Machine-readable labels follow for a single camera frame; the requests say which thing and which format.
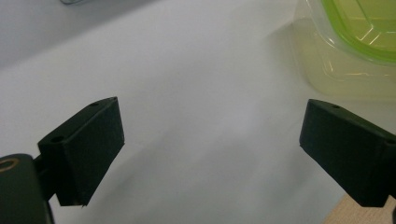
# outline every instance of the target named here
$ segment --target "white background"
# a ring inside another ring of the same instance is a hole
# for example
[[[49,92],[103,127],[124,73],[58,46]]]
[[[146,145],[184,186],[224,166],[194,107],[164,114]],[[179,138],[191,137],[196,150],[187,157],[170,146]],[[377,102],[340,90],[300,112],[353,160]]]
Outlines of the white background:
[[[340,187],[299,147],[309,98],[394,132],[392,101],[332,98],[299,72],[296,0],[0,3],[0,157],[118,96],[126,145],[68,223],[319,223]]]

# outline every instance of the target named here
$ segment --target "plastic container lid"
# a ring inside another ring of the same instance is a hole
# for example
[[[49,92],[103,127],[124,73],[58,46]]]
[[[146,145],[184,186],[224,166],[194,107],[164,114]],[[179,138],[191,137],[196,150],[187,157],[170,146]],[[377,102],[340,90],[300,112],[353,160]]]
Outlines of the plastic container lid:
[[[395,0],[322,0],[334,31],[373,59],[396,63]]]

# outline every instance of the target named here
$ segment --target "translucent container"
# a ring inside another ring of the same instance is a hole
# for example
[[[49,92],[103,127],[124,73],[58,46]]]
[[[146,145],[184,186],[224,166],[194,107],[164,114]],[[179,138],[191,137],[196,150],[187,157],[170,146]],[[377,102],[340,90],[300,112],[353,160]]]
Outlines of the translucent container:
[[[396,97],[396,1],[300,0],[296,58],[308,81],[337,96]]]

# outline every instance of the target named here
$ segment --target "brass screw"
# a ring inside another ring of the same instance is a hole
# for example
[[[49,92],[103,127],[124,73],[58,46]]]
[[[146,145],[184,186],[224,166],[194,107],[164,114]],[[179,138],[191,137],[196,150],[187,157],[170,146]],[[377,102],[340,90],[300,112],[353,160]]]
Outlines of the brass screw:
[[[0,161],[0,173],[14,168],[19,162],[20,160],[17,158],[8,158]]]

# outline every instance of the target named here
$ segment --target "wooden block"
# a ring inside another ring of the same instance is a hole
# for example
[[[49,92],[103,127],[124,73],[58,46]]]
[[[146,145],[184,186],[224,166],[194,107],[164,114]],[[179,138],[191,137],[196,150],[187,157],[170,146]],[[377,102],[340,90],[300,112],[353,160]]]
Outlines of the wooden block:
[[[389,197],[382,208],[361,207],[345,195],[324,220],[324,224],[392,224],[396,200]]]

